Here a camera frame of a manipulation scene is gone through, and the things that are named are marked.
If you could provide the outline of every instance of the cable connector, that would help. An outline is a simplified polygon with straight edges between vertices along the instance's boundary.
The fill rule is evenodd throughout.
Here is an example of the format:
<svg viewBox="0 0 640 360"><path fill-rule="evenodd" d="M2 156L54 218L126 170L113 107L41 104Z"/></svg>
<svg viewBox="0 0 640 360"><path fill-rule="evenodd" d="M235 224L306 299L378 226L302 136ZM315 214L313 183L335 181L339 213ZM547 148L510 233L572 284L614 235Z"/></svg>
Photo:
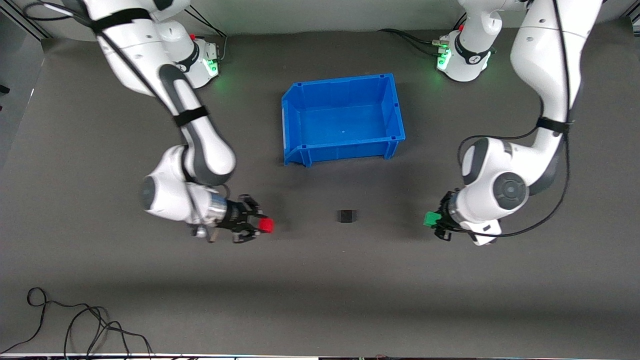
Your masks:
<svg viewBox="0 0 640 360"><path fill-rule="evenodd" d="M431 41L431 45L437 46L437 47L442 47L444 49L448 49L449 48L449 42L446 41L446 40L432 40Z"/></svg>

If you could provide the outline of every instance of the gray table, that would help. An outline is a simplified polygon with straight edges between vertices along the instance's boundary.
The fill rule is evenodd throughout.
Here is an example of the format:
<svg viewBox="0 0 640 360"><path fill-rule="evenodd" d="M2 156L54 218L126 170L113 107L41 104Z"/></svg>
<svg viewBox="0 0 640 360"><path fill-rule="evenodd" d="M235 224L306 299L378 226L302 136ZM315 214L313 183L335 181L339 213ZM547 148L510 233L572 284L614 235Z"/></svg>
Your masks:
<svg viewBox="0 0 640 360"><path fill-rule="evenodd" d="M244 245L225 235L209 245L142 211L141 180L177 131L154 99L117 81L96 44L47 44L0 179L0 344L36 327L24 296L37 285L106 306L157 352L640 357L640 63L627 20L597 26L585 48L573 179L557 216L490 247L422 226L461 184L462 138L536 121L537 95L509 64L514 36L503 31L486 72L464 84L386 33L232 37L221 77L198 92L237 152L234 195L251 193L277 221ZM383 72L396 77L407 133L395 158L282 165L291 83ZM559 188L506 230L546 215ZM337 209L360 219L336 223ZM72 315L52 308L16 350L60 351ZM82 351L93 322L78 326ZM102 351L121 351L116 336Z"/></svg>

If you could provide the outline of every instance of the green block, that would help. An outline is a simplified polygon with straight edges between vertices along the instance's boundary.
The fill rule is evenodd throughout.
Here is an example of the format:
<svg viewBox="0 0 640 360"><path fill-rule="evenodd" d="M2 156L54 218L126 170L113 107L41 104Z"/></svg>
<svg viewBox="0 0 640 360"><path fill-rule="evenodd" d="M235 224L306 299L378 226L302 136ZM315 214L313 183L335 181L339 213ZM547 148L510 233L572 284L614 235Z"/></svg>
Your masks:
<svg viewBox="0 0 640 360"><path fill-rule="evenodd" d="M436 222L442 218L442 215L429 211L424 217L424 225L428 227L434 227Z"/></svg>

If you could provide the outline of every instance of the velcro strap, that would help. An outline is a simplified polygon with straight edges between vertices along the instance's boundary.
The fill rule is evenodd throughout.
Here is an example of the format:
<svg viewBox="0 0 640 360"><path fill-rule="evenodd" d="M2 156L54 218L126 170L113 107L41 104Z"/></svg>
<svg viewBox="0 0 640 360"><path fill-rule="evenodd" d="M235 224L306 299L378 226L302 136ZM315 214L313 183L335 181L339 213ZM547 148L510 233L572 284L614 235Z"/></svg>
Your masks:
<svg viewBox="0 0 640 360"><path fill-rule="evenodd" d="M209 112L207 111L207 108L205 108L204 106L201 106L193 110L186 110L179 113L178 115L173 117L173 121L175 122L175 125L177 127L182 127L194 121L195 119L199 119L203 116L207 116L208 114Z"/></svg>
<svg viewBox="0 0 640 360"><path fill-rule="evenodd" d="M569 132L569 128L572 124L573 122L558 122L546 117L540 117L536 123L536 127L542 127L544 129L555 131L556 133L564 134Z"/></svg>
<svg viewBox="0 0 640 360"><path fill-rule="evenodd" d="M102 30L108 29L112 26L130 24L135 19L148 19L151 20L149 12L142 8L124 9L119 12L112 13L107 17L92 21L91 30L94 33L102 33Z"/></svg>

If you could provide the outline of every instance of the blue plastic bin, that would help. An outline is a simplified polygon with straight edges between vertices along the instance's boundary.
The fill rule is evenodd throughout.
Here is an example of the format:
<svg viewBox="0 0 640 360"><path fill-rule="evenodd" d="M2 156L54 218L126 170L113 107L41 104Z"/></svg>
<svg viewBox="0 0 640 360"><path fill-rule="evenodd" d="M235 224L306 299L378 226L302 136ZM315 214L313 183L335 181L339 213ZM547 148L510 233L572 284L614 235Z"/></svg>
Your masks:
<svg viewBox="0 0 640 360"><path fill-rule="evenodd" d="M384 156L404 140L392 74L295 83L282 97L284 164Z"/></svg>

